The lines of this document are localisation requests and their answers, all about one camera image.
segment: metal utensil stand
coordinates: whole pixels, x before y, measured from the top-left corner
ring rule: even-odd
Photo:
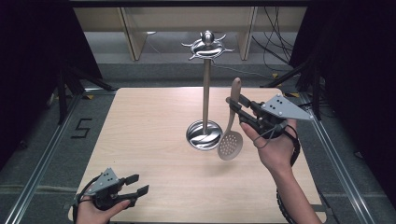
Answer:
[[[210,68],[212,60],[219,57],[225,51],[233,51],[233,49],[224,48],[221,40],[225,38],[215,39],[210,31],[201,33],[201,39],[196,40],[190,45],[182,44],[190,47],[192,57],[204,59],[204,106],[203,119],[195,121],[186,132],[186,138],[190,145],[194,148],[207,151],[217,147],[222,135],[220,126],[208,119],[209,109],[209,87],[210,87]]]

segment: human hand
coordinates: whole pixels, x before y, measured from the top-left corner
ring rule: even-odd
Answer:
[[[288,119],[287,122],[296,130],[297,121],[295,119]],[[285,134],[281,134],[277,138],[265,139],[260,137],[260,135],[248,124],[242,122],[241,127],[247,137],[254,141],[253,144],[259,151],[262,164],[271,173],[280,173],[291,169],[290,159],[293,154],[294,146]],[[295,132],[290,127],[286,128],[286,132],[296,137]]]
[[[106,211],[99,210],[92,202],[92,197],[84,196],[78,206],[77,224],[107,224],[116,214],[124,210],[131,203],[129,200],[116,203]]]

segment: utensil holder pole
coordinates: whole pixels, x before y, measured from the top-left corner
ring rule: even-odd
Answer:
[[[203,111],[203,134],[207,134],[207,121],[209,110],[210,66],[211,59],[204,59],[204,111]]]

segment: slotted spoon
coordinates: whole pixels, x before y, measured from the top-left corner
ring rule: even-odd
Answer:
[[[233,81],[231,86],[231,99],[238,102],[239,94],[241,93],[241,79],[237,77]],[[218,146],[219,157],[224,161],[230,161],[235,158],[242,149],[244,140],[242,135],[238,132],[231,131],[233,126],[233,119],[235,118],[235,112],[230,109],[230,117],[228,119],[227,129],[223,136],[220,138]]]

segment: chrome base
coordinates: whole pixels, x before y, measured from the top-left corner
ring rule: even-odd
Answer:
[[[205,133],[202,120],[195,121],[186,131],[186,138],[190,145],[202,151],[215,149],[221,136],[222,129],[212,120],[207,122]]]

